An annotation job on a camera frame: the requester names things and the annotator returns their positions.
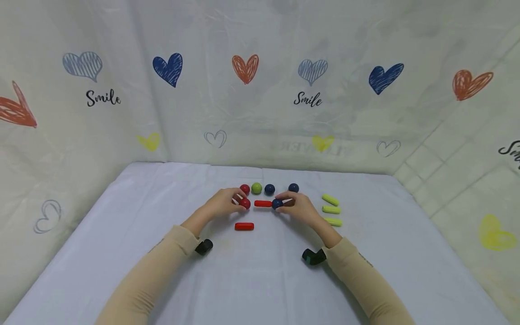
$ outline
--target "dark blue ball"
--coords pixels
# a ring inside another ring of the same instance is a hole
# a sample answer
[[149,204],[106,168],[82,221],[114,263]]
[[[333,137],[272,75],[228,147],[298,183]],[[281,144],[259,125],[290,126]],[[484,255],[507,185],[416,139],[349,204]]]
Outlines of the dark blue ball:
[[273,193],[275,193],[275,186],[273,184],[267,184],[265,186],[265,193],[267,195],[273,195]]
[[290,190],[291,192],[296,192],[296,193],[298,193],[298,191],[300,190],[300,187],[298,186],[298,184],[296,184],[296,183],[292,183],[292,184],[289,185],[289,190]]
[[272,201],[272,208],[273,208],[273,209],[276,210],[277,208],[279,208],[279,207],[281,207],[281,206],[283,206],[283,201],[282,201],[282,200],[280,200],[280,199],[274,199],[274,200]]

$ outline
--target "red rectangular block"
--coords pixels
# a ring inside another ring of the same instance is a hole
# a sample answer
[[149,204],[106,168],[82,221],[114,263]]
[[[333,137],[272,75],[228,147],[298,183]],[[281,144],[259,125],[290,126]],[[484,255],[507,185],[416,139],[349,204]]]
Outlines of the red rectangular block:
[[260,200],[256,200],[256,201],[255,201],[255,206],[260,206],[260,207],[272,207],[272,202],[271,202],[271,201],[260,201]]
[[254,223],[236,223],[235,230],[253,230],[255,229]]

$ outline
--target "yellow-green block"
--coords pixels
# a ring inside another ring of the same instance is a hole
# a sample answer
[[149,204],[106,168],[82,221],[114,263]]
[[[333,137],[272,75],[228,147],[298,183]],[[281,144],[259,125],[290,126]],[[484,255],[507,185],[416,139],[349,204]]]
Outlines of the yellow-green block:
[[338,206],[340,204],[340,202],[336,198],[333,198],[328,194],[324,194],[321,198],[335,206]]
[[343,221],[339,220],[339,219],[334,219],[334,218],[323,218],[325,219],[329,225],[333,226],[333,227],[341,227],[343,225]]
[[335,214],[340,214],[341,213],[341,209],[337,206],[330,206],[330,205],[324,205],[321,210],[325,213],[335,213]]

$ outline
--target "white backdrop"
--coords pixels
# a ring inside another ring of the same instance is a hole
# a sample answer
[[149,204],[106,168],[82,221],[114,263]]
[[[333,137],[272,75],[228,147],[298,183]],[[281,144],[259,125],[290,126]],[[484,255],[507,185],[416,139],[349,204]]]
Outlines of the white backdrop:
[[177,161],[395,175],[520,321],[518,12],[2,1],[0,320],[125,165]]

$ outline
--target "long sleeve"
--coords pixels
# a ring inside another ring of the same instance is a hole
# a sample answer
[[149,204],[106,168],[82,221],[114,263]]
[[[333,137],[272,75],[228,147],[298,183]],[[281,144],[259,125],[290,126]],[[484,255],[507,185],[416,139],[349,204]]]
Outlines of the long sleeve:
[[174,226],[121,281],[96,325],[146,325],[163,289],[198,244],[189,230]]
[[392,287],[348,239],[323,251],[329,266],[356,297],[371,324],[415,324]]

